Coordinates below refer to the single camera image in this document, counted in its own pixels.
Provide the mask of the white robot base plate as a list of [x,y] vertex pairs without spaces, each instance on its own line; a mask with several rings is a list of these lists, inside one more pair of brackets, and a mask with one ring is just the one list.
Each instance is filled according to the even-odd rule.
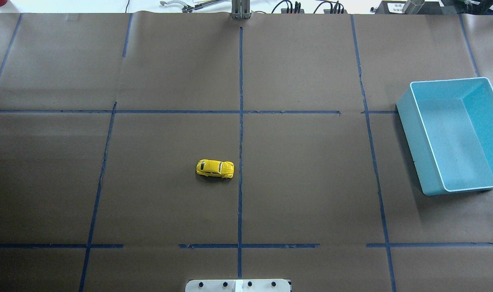
[[292,292],[287,279],[194,279],[185,292]]

